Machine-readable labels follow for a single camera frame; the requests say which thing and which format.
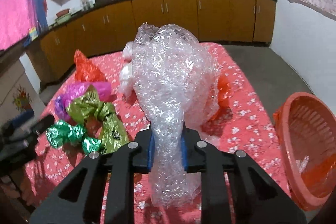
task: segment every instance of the plastic basket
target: plastic basket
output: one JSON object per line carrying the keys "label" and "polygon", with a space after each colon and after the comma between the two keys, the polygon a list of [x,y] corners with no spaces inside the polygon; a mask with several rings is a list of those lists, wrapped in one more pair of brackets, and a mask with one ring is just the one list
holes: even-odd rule
{"label": "plastic basket", "polygon": [[[292,199],[305,211],[321,207],[336,184],[336,119],[317,97],[292,94],[274,114]],[[309,156],[302,174],[296,160]]]}

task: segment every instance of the pink plastic bag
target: pink plastic bag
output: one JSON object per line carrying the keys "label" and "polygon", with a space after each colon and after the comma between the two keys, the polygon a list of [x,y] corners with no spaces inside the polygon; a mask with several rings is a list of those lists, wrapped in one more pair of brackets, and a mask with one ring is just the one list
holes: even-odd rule
{"label": "pink plastic bag", "polygon": [[66,112],[66,108],[71,102],[82,96],[90,85],[93,85],[98,91],[99,100],[107,101],[111,95],[112,88],[108,82],[76,82],[68,85],[67,90],[55,99],[55,114],[58,118],[68,121],[70,116]]}

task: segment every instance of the table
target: table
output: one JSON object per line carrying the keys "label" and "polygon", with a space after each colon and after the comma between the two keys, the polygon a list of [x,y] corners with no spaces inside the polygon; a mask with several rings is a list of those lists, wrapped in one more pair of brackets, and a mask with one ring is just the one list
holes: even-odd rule
{"label": "table", "polygon": [[[231,113],[219,117],[218,120],[206,123],[203,130],[220,137],[218,148],[222,151],[245,150],[289,195],[278,139],[257,94],[223,46],[212,42],[202,43],[202,46],[207,47],[211,55],[218,60],[222,73],[224,72],[230,81],[230,108],[232,110]],[[121,52],[95,57],[92,58],[92,61],[111,83],[117,115],[121,118],[129,135],[134,137],[149,122],[139,107],[136,97],[133,100],[125,101],[122,95],[117,93],[119,72],[124,61]],[[73,82],[74,74],[59,88],[53,99],[64,92],[66,86]],[[55,116],[53,99],[45,108],[42,116],[48,113]],[[45,135],[39,138],[36,152],[38,157],[26,165],[26,172],[36,194],[36,201],[40,202],[81,161],[83,154],[75,148],[70,150],[53,149]],[[106,194],[107,186],[102,207],[102,219],[105,213]],[[134,202],[135,223],[200,222],[200,196],[191,204],[179,208],[153,207],[147,175],[143,175],[141,181],[134,186]]]}

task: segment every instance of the gray floor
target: gray floor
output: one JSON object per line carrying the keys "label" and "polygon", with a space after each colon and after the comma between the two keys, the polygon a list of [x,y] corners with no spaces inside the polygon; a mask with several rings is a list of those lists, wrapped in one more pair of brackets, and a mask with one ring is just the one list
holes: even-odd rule
{"label": "gray floor", "polygon": [[312,93],[298,74],[267,47],[224,46],[259,96],[271,120],[294,92]]}

